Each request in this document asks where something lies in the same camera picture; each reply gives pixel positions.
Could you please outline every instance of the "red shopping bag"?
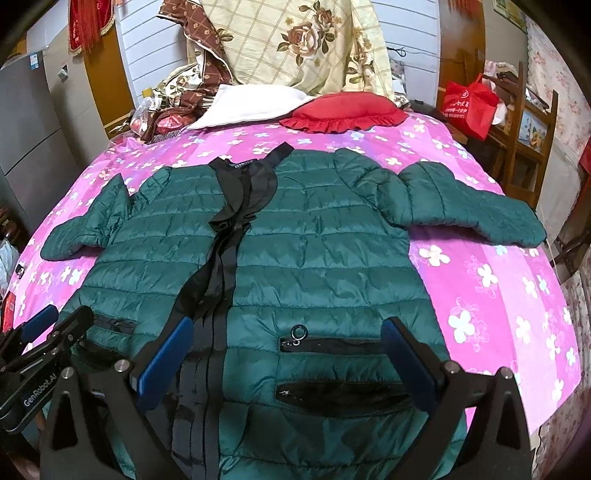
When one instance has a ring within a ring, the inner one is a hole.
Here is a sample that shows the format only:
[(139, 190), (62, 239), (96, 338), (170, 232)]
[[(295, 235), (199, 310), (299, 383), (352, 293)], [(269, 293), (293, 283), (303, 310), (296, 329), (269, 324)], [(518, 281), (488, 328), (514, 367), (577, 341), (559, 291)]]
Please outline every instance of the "red shopping bag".
[(450, 124), (467, 137), (484, 140), (491, 129), (499, 98), (486, 85), (479, 75), (467, 87), (456, 82), (447, 84), (441, 112)]

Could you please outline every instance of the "jacket sleeve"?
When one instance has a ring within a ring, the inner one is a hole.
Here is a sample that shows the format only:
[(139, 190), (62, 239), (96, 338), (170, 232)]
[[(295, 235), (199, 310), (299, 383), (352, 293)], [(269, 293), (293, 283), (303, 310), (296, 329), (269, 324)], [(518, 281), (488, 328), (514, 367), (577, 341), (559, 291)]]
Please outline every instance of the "jacket sleeve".
[(475, 190), (457, 181), (440, 163), (414, 163), (396, 175), (362, 155), (344, 155), (348, 158), (339, 162), (341, 178), (391, 225), (460, 226), (493, 244), (529, 248), (546, 238), (544, 227), (525, 202)]
[(65, 260), (83, 246), (106, 247), (127, 220), (132, 202), (119, 174), (104, 186), (88, 211), (56, 226), (41, 249), (44, 260)]

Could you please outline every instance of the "red pillow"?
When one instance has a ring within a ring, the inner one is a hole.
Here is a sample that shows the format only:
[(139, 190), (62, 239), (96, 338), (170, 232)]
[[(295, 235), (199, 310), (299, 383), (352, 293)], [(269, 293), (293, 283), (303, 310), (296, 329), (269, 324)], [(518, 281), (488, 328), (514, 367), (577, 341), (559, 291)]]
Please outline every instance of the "red pillow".
[(323, 95), (295, 109), (291, 117), (279, 120), (284, 127), (314, 133), (342, 133), (367, 130), (374, 125), (395, 127), (408, 114), (394, 102), (371, 92), (339, 92)]

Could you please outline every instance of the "green puffer jacket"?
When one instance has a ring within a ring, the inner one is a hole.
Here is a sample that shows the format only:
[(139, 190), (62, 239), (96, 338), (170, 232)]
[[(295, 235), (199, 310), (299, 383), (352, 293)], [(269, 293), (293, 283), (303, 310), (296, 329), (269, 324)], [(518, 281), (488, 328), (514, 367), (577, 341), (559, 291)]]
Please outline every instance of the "green puffer jacket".
[[(164, 402), (163, 442), (189, 478), (381, 480), (426, 419), (381, 354), (382, 322), (398, 316), (448, 358), (407, 228), (458, 225), (523, 247), (545, 232), (525, 203), (466, 186), (439, 163), (396, 175), (345, 149), (278, 148), (237, 167), (164, 167), (131, 197), (117, 176), (41, 256), (105, 249), (61, 313), (95, 312), (78, 350), (89, 365), (137, 354), (187, 289), (202, 299), (181, 312), (199, 321)], [(304, 331), (298, 344), (291, 333)], [(464, 423), (436, 477), (465, 434)]]

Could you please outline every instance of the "picture frame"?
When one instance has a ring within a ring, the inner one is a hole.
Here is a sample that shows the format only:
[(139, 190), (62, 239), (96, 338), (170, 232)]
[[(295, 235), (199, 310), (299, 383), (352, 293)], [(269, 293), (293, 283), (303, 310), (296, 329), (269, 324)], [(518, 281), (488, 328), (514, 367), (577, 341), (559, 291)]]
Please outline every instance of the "picture frame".
[(492, 8), (499, 15), (505, 17), (508, 21), (514, 24), (521, 31), (527, 33), (527, 23), (525, 21), (525, 14), (517, 5), (511, 0), (491, 0)]

